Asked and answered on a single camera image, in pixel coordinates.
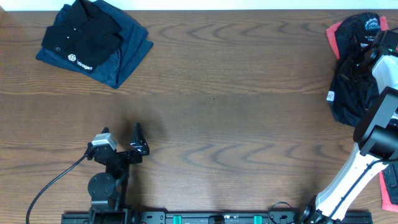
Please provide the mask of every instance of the wooden tabletop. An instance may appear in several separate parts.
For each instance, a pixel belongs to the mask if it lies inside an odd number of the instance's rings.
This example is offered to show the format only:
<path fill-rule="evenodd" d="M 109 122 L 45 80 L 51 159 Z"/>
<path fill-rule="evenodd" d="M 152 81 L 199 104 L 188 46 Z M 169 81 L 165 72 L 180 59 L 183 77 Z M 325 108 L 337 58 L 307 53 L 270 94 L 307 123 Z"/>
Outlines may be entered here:
<path fill-rule="evenodd" d="M 140 121 L 151 155 L 131 170 L 140 209 L 303 207 L 352 150 L 326 103 L 336 58 L 325 29 L 359 11 L 130 11 L 154 47 L 118 90 L 35 59 L 56 12 L 7 12 L 0 27 L 0 223 L 24 223 L 36 194 L 107 126 L 127 149 Z M 396 11 L 387 16 L 398 26 Z M 31 223 L 90 207 L 84 161 L 36 203 Z M 378 177 L 352 209 L 375 223 Z"/>

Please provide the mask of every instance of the dark blue garment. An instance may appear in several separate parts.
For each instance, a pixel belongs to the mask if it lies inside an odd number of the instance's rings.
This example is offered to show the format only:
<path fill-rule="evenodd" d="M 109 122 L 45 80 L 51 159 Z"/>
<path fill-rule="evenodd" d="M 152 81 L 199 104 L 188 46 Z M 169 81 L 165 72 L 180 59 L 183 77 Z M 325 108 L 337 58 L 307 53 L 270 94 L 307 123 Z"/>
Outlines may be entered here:
<path fill-rule="evenodd" d="M 92 73 L 87 73 L 84 69 L 70 64 L 60 56 L 44 48 L 38 52 L 36 59 L 56 67 L 80 72 L 112 88 L 119 88 L 144 59 L 152 48 L 153 42 L 146 40 L 148 31 L 121 10 L 103 0 L 95 1 L 93 4 L 110 15 L 121 27 L 118 33 L 121 43 L 117 52 L 112 54 L 107 61 L 98 65 Z M 65 20 L 70 7 L 67 4 L 64 5 L 57 14 L 54 24 Z"/>

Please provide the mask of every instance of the green tape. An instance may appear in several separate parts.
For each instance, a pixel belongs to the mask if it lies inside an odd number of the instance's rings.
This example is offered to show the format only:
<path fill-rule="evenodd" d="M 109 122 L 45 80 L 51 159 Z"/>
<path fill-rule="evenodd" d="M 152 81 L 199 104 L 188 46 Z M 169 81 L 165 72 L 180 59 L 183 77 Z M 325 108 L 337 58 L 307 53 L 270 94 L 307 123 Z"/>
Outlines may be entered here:
<path fill-rule="evenodd" d="M 254 216 L 254 224 L 262 224 L 262 216 L 255 215 Z"/>
<path fill-rule="evenodd" d="M 173 224 L 181 224 L 181 223 L 182 223 L 181 215 L 173 216 Z"/>

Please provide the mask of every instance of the white background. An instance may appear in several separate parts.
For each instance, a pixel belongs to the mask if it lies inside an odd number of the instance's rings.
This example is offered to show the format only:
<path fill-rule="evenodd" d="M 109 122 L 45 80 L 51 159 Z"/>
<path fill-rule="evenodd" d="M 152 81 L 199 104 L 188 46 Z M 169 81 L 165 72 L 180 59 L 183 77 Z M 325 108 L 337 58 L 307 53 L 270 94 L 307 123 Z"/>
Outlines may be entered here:
<path fill-rule="evenodd" d="M 398 0 L 106 0 L 124 10 L 398 9 Z M 0 0 L 7 11 L 58 11 L 74 0 Z"/>

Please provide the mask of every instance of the pink fabric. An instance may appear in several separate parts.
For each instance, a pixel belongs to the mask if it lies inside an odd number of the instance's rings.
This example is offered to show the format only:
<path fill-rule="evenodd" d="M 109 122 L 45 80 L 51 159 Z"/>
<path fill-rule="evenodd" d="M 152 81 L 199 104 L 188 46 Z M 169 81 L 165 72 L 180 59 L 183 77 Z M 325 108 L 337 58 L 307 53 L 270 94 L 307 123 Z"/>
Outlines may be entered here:
<path fill-rule="evenodd" d="M 340 24 L 341 22 L 338 22 L 326 30 L 326 36 L 328 37 L 330 47 L 335 53 L 337 59 L 340 59 L 340 54 L 338 52 L 335 32 L 337 28 L 340 26 Z M 387 24 L 387 19 L 385 16 L 380 17 L 380 29 L 383 31 L 389 29 Z M 390 196 L 388 195 L 386 183 L 384 181 L 382 172 L 379 173 L 379 181 L 380 181 L 381 198 L 382 198 L 381 208 L 387 211 L 398 212 L 398 205 L 394 205 L 391 203 Z"/>
<path fill-rule="evenodd" d="M 383 31 L 388 30 L 386 17 L 381 16 L 379 19 L 380 19 L 380 29 Z M 338 23 L 332 25 L 331 27 L 327 28 L 327 30 L 326 30 L 326 36 L 328 36 L 330 47 L 333 50 L 333 52 L 335 53 L 337 59 L 340 59 L 340 54 L 338 53 L 335 32 L 341 23 L 342 22 L 338 22 Z"/>

